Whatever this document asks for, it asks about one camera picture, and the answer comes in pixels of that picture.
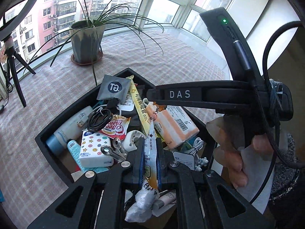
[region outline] human hand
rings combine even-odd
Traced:
[[[214,159],[228,168],[229,179],[235,188],[245,187],[248,183],[248,177],[242,170],[242,157],[237,150],[241,145],[236,143],[244,142],[244,134],[240,133],[243,130],[241,120],[236,120],[236,117],[230,118],[230,116],[219,117],[208,122],[206,128],[214,140],[220,144],[213,152]],[[254,136],[248,147],[253,147],[262,157],[273,153],[266,134]]]

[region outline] ceramic plant pot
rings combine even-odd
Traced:
[[[99,58],[100,44],[106,26],[82,29],[86,27],[86,21],[78,21],[70,25],[70,35],[74,60],[79,64],[86,64],[96,61]]]

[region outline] potted plant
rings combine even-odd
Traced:
[[[66,43],[68,43],[69,40],[71,40],[75,62],[77,62],[78,64],[91,63],[95,84],[97,85],[96,75],[95,75],[95,72],[94,72],[94,62],[96,62],[100,57],[99,56],[99,50],[102,53],[101,41],[102,41],[103,34],[104,34],[104,31],[105,31],[107,25],[118,25],[120,27],[129,28],[141,40],[141,42],[144,46],[144,49],[145,49],[145,54],[146,54],[146,47],[144,45],[143,40],[140,37],[140,33],[143,33],[144,35],[149,37],[151,40],[153,40],[160,47],[160,45],[152,37],[150,37],[148,34],[146,34],[145,32],[143,32],[140,29],[139,24],[136,23],[136,20],[140,20],[140,21],[144,20],[144,21],[156,24],[162,29],[162,32],[164,32],[164,28],[162,27],[162,25],[160,23],[158,23],[158,22],[156,22],[152,19],[149,19],[145,16],[138,15],[138,14],[116,13],[116,11],[118,9],[128,9],[128,11],[132,10],[133,7],[131,6],[131,4],[133,4],[133,3],[117,4],[113,7],[111,7],[110,9],[106,10],[106,8],[109,6],[111,1],[112,0],[110,0],[110,2],[103,9],[102,13],[100,14],[100,16],[97,19],[89,19],[89,13],[88,13],[88,10],[87,10],[86,0],[84,0],[86,13],[85,13],[82,6],[81,6],[81,8],[82,8],[83,13],[85,15],[85,20],[75,22],[72,25],[70,25],[69,29],[67,29],[65,31],[62,31],[62,33],[66,32],[66,31],[69,31],[70,36],[61,45],[61,47],[59,48],[59,50],[55,54],[50,66],[52,66],[53,62],[55,61],[56,57],[58,56],[59,52],[64,47],[64,45]],[[47,42],[45,42],[36,51],[34,56],[39,52],[39,50],[45,44],[47,44],[50,40],[52,40],[55,37],[56,37],[56,35],[53,36],[52,38],[50,38]]]

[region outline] silver bolt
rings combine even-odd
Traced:
[[[211,170],[211,169],[209,169],[209,170],[206,171],[206,175],[207,175],[208,177],[213,177],[213,176],[214,176],[214,171]]]
[[[86,172],[85,176],[86,176],[87,178],[94,177],[94,172],[91,171],[91,170],[89,170],[89,171]]]
[[[170,166],[171,167],[178,167],[179,166],[179,162],[178,161],[172,161],[172,162],[170,162]]]
[[[128,161],[121,162],[121,166],[122,166],[123,168],[127,168],[127,167],[130,166],[130,162],[128,162]]]

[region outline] checkered tablecloth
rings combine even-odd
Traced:
[[[147,54],[134,34],[102,41],[104,56],[95,64],[98,83],[130,67],[155,85],[221,80],[224,73],[202,54],[166,33],[150,31],[160,48],[143,36]],[[19,229],[44,211],[67,186],[56,175],[34,138],[59,113],[94,87],[91,66],[77,66],[63,54],[52,67],[43,67],[21,85],[27,107],[16,91],[0,116],[0,189],[4,210]],[[190,108],[203,122],[213,110]]]

